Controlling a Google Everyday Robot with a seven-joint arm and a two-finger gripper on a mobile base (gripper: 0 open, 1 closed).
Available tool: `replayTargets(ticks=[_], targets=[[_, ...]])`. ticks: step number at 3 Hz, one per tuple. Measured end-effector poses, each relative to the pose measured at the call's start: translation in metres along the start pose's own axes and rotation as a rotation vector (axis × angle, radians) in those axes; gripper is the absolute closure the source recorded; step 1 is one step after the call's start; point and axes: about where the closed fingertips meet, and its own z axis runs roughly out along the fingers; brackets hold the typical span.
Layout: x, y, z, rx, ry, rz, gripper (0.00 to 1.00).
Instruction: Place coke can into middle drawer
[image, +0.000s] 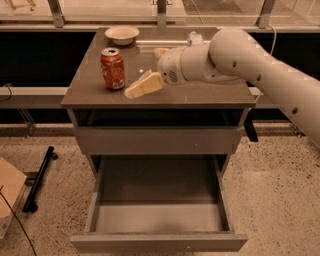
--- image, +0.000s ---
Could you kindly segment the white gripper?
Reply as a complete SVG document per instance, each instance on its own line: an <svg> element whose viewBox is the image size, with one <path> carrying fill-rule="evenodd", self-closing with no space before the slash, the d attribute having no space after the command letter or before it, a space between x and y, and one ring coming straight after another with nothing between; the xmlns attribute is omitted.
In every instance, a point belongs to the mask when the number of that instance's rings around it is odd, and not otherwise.
<svg viewBox="0 0 320 256"><path fill-rule="evenodd" d="M146 71L125 90L125 96L133 99L156 92L163 88L164 81L170 85L185 84L186 79L181 68L183 50L184 47L155 48L153 52L158 59L158 72Z"/></svg>

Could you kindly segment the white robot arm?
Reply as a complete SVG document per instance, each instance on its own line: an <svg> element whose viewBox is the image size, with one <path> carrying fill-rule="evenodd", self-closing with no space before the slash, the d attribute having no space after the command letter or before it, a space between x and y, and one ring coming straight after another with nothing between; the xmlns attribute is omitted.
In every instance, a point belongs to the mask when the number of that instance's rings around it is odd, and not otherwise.
<svg viewBox="0 0 320 256"><path fill-rule="evenodd" d="M276 59L247 32L238 28L217 31L206 44L192 32L188 44L157 48L157 70L148 70L126 90L137 98L164 84L207 83L242 79L256 86L317 146L320 146L320 81Z"/></svg>

